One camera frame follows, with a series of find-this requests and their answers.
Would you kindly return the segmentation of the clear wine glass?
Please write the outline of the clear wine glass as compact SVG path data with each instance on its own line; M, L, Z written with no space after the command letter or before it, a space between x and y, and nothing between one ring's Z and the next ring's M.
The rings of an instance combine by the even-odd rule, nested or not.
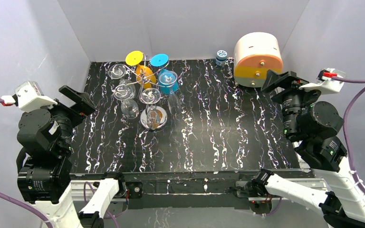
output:
M161 115L157 111L156 103L161 98L160 91L156 88L148 88L140 93L140 101L146 104L146 108L142 111L140 116L141 124L150 130L155 130L161 121Z
M121 102L121 111L128 119L135 119L139 114L137 102L134 100L135 89L132 85L119 84L115 87L114 96Z
M118 79L119 81L119 85L126 85L129 83L129 81L127 81L126 79L124 79L124 76L126 74L126 66L124 64L115 64L112 65L109 70L108 70L108 76L113 79L116 80Z

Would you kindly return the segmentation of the orange plastic goblet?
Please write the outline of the orange plastic goblet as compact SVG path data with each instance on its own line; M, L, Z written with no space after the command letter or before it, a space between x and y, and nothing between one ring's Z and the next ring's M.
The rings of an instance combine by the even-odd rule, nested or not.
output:
M136 81L143 89L152 88L156 79L152 70L146 65L146 55L139 50L132 51L125 57L125 63L128 66L136 66Z

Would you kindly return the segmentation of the clear wine glass front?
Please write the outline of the clear wine glass front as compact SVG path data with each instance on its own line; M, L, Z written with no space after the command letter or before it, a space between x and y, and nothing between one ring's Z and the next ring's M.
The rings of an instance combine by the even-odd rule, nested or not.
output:
M156 103L161 98L160 91L156 88L148 88L140 93L140 101L146 104L146 108L142 111L140 116L141 124L150 130L155 130L161 121L161 115L157 111Z

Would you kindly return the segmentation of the blue plastic wine glass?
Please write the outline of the blue plastic wine glass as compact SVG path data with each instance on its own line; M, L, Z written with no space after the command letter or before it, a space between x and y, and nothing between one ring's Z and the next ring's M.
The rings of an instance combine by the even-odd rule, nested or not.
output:
M160 91L165 95L176 92L179 88L178 75L174 71L166 69L169 64L168 55L164 53L156 54L151 58L150 64L158 68L156 73Z

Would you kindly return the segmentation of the clear champagne flute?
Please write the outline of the clear champagne flute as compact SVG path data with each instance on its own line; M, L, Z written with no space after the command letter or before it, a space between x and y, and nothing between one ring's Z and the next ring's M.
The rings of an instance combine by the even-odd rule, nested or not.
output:
M172 115L177 116L181 113L181 102L176 94L179 88L178 75L170 70L163 69L158 76L160 91L168 95L167 103Z

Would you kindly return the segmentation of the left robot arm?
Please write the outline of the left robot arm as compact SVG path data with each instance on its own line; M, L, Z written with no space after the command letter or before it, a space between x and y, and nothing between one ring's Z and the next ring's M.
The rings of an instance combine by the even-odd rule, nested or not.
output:
M94 183L96 190L80 211L72 199L70 171L73 130L96 111L88 93L67 85L60 93L74 104L66 106L27 81L15 89L22 111L17 140L27 159L18 159L18 188L28 205L43 216L49 228L101 228L114 198L128 199L131 186L119 172L106 172Z

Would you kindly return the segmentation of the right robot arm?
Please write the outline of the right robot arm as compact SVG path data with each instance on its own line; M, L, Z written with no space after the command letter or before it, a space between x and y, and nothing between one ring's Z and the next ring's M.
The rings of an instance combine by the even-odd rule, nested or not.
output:
M307 187L261 169L250 181L237 181L231 188L239 198L260 197L250 205L255 214L271 214L270 201L278 196L314 210L331 228L365 228L365 185L349 145L337 136L345 130L346 117L331 103L319 100L321 95L339 93L346 82L344 73L334 68L321 70L317 83L293 71L267 71L262 91L281 89L272 101L282 107L284 136L298 143L295 152L330 190Z

